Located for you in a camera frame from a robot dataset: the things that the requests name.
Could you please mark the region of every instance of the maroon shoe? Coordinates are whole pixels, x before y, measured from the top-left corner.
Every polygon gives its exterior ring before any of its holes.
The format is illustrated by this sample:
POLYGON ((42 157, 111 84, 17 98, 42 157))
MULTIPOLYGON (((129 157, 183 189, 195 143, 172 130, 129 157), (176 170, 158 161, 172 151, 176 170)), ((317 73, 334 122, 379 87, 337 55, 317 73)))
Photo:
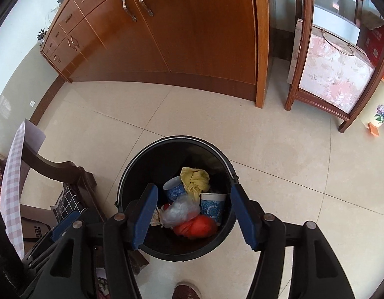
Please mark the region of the maroon shoe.
POLYGON ((179 282, 174 289, 172 299, 202 299, 199 290, 187 282, 179 282))

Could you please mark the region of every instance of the paper cup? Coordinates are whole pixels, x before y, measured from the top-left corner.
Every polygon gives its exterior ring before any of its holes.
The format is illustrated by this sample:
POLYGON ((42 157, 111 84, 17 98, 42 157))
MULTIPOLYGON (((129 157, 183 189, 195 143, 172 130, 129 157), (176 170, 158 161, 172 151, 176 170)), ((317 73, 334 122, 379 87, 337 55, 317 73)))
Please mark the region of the paper cup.
POLYGON ((215 220, 217 225, 221 225, 222 212, 225 206, 225 193, 201 193, 200 207, 203 215, 215 220))
POLYGON ((186 193, 180 176, 176 176, 175 178, 168 180, 163 185, 163 190, 165 191, 169 201, 175 201, 180 195, 184 195, 186 193))

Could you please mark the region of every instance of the flower decal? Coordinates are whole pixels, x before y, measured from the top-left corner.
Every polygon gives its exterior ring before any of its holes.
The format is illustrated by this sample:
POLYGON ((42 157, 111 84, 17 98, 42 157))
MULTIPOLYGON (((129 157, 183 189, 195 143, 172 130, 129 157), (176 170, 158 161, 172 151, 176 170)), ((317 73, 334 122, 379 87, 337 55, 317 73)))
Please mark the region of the flower decal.
POLYGON ((384 122, 384 104, 379 104, 377 106, 377 111, 374 117, 379 123, 382 124, 384 122))

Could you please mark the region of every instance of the pink floral fabric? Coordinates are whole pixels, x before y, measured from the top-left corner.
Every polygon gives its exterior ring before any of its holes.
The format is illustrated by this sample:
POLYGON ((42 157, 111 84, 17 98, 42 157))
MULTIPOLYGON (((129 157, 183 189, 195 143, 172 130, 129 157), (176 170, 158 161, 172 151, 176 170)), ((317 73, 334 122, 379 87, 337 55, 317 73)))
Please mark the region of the pink floral fabric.
MULTIPOLYGON (((293 57, 287 81, 291 83, 297 61, 301 39, 302 22, 296 25, 293 57)), ((332 44, 347 54, 349 46, 341 39, 325 33, 332 44)), ((354 56, 348 56, 330 45, 322 35, 321 29, 312 27, 307 61, 299 87, 336 106, 347 114, 358 101, 372 73, 373 65, 359 49, 352 47, 354 56)))

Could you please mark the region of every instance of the pink and white checkered cloth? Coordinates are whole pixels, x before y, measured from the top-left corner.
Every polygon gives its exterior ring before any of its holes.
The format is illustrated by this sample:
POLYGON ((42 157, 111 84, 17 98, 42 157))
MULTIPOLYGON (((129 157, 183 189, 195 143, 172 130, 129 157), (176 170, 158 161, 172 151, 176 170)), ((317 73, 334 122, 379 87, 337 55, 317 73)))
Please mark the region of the pink and white checkered cloth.
POLYGON ((7 227, 8 238, 20 258, 25 255, 20 220, 20 196, 30 170, 30 166, 22 161, 23 143, 26 142, 32 150, 38 152, 44 139, 44 133, 25 119, 13 138, 2 177, 0 211, 7 227))

